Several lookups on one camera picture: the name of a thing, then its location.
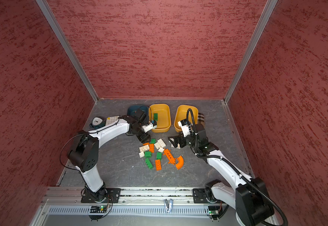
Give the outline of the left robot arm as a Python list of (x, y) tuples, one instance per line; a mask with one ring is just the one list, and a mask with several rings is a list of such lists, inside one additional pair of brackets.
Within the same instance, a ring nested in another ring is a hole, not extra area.
[(97, 117), (92, 120), (91, 131), (79, 131), (67, 141), (72, 143), (67, 151), (67, 158), (73, 167), (65, 168), (78, 171), (85, 183), (85, 191), (99, 202), (107, 193), (97, 168), (100, 148), (123, 134), (134, 135), (141, 143), (146, 143), (151, 139), (149, 131), (157, 127), (157, 122), (140, 109), (134, 115), (121, 115), (112, 123), (101, 127), (95, 120)]

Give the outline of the cream lego brick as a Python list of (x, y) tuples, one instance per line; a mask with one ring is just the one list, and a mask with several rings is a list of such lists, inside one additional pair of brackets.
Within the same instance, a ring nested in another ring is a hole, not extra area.
[(140, 152), (150, 151), (150, 146), (149, 145), (144, 145), (142, 147), (139, 147), (139, 151)]

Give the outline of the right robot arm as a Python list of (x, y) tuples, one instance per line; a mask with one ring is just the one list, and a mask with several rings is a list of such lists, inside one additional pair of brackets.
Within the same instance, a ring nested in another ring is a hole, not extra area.
[(236, 167), (221, 150), (209, 141), (201, 124), (183, 125), (177, 136), (168, 138), (173, 147), (190, 147), (194, 155), (212, 166), (227, 182), (214, 180), (206, 185), (206, 198), (210, 202), (222, 201), (235, 210), (241, 226), (269, 226), (267, 219), (276, 212), (282, 225), (289, 224), (285, 213), (270, 198), (265, 182), (252, 178)]

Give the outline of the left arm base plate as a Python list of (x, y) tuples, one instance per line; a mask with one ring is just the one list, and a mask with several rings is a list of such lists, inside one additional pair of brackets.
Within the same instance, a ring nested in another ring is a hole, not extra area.
[(120, 193), (120, 188), (102, 188), (97, 192), (92, 192), (85, 186), (81, 191), (81, 203), (118, 203)]

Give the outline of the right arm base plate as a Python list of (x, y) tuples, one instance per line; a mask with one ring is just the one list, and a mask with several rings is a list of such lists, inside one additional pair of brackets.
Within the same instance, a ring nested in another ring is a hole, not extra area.
[(214, 198), (212, 192), (209, 188), (193, 188), (192, 189), (192, 196), (194, 203), (219, 203), (217, 199)]

